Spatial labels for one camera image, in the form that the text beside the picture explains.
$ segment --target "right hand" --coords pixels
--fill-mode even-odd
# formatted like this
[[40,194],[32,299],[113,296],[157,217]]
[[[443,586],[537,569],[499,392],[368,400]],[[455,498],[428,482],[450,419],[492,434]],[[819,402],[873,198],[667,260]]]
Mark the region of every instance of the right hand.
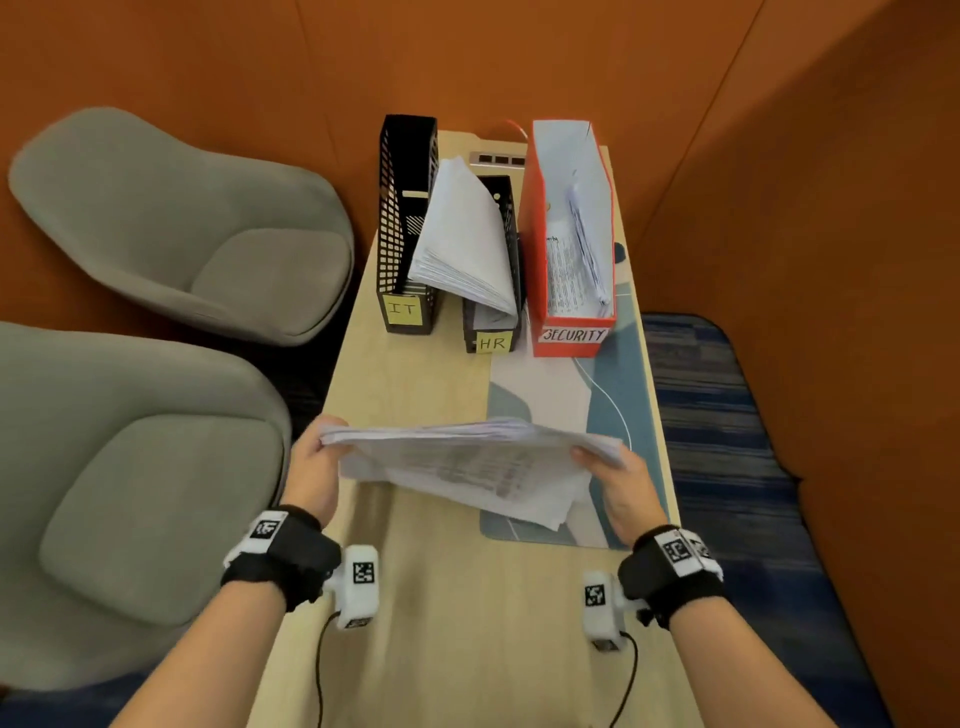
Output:
[[600,457],[582,448],[574,448],[570,456],[603,483],[603,502],[613,533],[626,546],[652,528],[669,521],[660,505],[657,489],[647,472],[643,458],[620,445],[623,467],[605,463]]

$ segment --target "chair cushion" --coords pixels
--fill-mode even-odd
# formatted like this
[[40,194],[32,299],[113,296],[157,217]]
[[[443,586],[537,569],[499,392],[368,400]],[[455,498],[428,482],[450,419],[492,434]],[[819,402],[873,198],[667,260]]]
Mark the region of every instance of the chair cushion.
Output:
[[296,336],[337,303],[349,267],[349,243],[336,232],[248,230],[213,254],[190,292]]
[[234,417],[155,415],[87,464],[40,543],[41,567],[122,615],[177,625],[213,596],[223,558],[271,500],[280,433]]

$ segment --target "left hand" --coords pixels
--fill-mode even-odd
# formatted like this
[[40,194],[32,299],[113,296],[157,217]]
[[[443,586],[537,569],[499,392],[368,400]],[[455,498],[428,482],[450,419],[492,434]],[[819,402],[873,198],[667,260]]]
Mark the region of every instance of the left hand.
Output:
[[340,458],[350,451],[348,445],[324,447],[320,442],[321,425],[346,425],[339,417],[321,415],[303,431],[290,452],[287,484],[281,505],[296,505],[312,513],[326,528],[337,510]]

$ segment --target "black wrist band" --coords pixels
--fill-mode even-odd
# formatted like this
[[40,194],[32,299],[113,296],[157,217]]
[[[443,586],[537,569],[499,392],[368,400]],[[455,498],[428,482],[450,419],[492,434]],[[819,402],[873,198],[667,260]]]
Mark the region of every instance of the black wrist band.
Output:
[[297,568],[265,553],[241,553],[233,559],[220,579],[220,586],[231,581],[272,581],[283,592],[287,612],[293,612],[305,600]]
[[641,546],[653,541],[654,538],[659,536],[661,533],[666,533],[667,531],[675,531],[676,529],[677,529],[677,526],[673,525],[672,523],[665,523],[664,525],[659,525],[656,528],[651,528],[649,531],[647,531],[645,534],[640,536],[640,538],[638,538],[634,542],[634,553],[637,553],[640,550]]
[[308,525],[311,528],[316,528],[318,531],[323,532],[324,525],[320,523],[320,519],[314,516],[310,511],[300,508],[298,505],[279,505],[276,508],[271,510],[274,511],[286,511],[290,514],[291,518],[295,518],[303,525]]
[[657,617],[657,624],[670,629],[670,619],[676,612],[695,599],[707,596],[725,596],[723,582],[711,571],[697,571],[647,597],[647,604]]

